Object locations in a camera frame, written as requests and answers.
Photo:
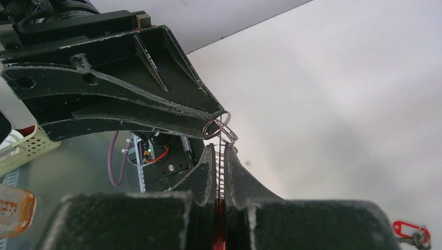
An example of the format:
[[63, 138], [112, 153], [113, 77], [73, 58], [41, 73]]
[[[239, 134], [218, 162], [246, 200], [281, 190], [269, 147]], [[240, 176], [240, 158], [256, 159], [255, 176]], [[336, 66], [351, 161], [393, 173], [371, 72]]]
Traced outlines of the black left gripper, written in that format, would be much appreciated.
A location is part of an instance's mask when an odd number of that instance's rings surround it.
[[[99, 38], [66, 40], [76, 37]], [[152, 27], [144, 11], [1, 1], [1, 51], [1, 75], [19, 99], [106, 96], [202, 120], [224, 112], [171, 29]]]

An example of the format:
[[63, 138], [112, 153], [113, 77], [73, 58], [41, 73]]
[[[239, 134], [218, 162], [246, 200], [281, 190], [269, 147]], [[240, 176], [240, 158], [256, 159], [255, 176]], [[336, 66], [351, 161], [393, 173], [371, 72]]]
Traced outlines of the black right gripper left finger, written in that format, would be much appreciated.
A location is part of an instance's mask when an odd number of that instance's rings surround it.
[[37, 249], [212, 249], [215, 148], [166, 191], [69, 195]]

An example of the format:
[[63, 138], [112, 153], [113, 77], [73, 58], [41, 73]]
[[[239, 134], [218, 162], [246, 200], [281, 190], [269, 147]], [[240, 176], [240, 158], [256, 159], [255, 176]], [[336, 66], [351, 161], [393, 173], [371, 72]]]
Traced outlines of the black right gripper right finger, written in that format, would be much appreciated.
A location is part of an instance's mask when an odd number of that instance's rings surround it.
[[399, 249], [373, 202], [283, 199], [224, 149], [227, 249]]

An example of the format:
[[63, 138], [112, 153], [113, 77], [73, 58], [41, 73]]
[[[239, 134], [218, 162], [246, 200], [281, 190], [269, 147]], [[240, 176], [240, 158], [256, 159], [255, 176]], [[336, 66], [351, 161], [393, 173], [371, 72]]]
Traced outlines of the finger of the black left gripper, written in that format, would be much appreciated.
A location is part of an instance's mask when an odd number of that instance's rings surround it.
[[53, 95], [31, 99], [32, 114], [52, 141], [92, 133], [133, 131], [208, 140], [219, 127], [208, 120], [172, 114], [110, 97]]

